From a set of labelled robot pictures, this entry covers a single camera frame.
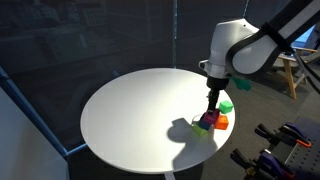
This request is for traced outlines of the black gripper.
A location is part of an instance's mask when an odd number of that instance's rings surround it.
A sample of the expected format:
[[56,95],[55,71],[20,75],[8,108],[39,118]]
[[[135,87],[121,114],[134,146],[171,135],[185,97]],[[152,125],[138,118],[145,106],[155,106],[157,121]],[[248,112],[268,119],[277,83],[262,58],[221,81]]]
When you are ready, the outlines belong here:
[[209,104],[207,109],[207,112],[209,114],[212,114],[215,111],[216,104],[218,101],[218,93],[220,90],[224,90],[227,87],[228,83],[229,83],[228,78],[219,79],[211,76],[207,77],[206,85],[210,89],[208,94]]

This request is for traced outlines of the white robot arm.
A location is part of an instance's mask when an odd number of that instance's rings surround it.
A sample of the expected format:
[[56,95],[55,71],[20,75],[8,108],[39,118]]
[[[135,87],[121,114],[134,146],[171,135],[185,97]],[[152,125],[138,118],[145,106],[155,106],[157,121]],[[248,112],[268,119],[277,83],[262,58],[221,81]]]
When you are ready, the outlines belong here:
[[210,56],[199,62],[207,74],[208,108],[212,112],[219,92],[232,76],[251,79],[266,72],[291,43],[319,21],[320,0],[291,0],[275,17],[257,28],[246,19],[216,25]]

